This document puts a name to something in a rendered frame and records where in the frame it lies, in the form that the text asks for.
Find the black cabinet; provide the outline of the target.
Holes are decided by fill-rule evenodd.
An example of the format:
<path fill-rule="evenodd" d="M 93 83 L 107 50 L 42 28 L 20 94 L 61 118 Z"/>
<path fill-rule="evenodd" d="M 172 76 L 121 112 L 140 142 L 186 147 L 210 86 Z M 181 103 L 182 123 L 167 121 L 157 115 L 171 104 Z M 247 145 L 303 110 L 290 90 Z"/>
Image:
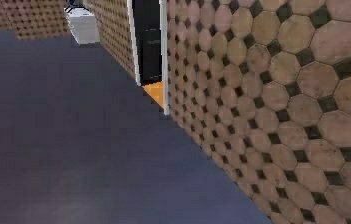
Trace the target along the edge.
<path fill-rule="evenodd" d="M 159 0 L 132 0 L 142 85 L 162 80 Z"/>

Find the white door frame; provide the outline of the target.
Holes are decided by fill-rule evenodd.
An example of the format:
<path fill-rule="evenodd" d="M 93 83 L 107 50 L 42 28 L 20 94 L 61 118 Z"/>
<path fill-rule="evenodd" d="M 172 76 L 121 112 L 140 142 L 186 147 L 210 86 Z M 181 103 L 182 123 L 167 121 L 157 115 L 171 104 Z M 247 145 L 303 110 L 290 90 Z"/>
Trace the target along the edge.
<path fill-rule="evenodd" d="M 169 114 L 169 72 L 168 72 L 168 58 L 167 58 L 167 3 L 166 0 L 159 0 L 160 5 L 160 31 L 161 31 L 161 56 L 162 56 L 162 80 L 159 82 L 155 82 L 152 84 L 142 85 L 140 81 L 140 74 L 139 74 L 139 65 L 138 65 L 138 54 L 137 54 L 137 42 L 136 42 L 136 35 L 135 35 L 135 24 L 134 24 L 134 16 L 133 16 L 133 9 L 132 9 L 132 0 L 127 1 L 127 12 L 129 18 L 129 28 L 130 28 L 130 39 L 131 39 L 131 47 L 133 50 L 133 65 L 134 65 L 134 79 L 137 86 L 140 87 L 147 87 L 153 86 L 154 84 L 161 84 L 162 85 L 162 99 L 158 101 L 158 104 L 161 107 L 161 110 L 165 115 Z"/>

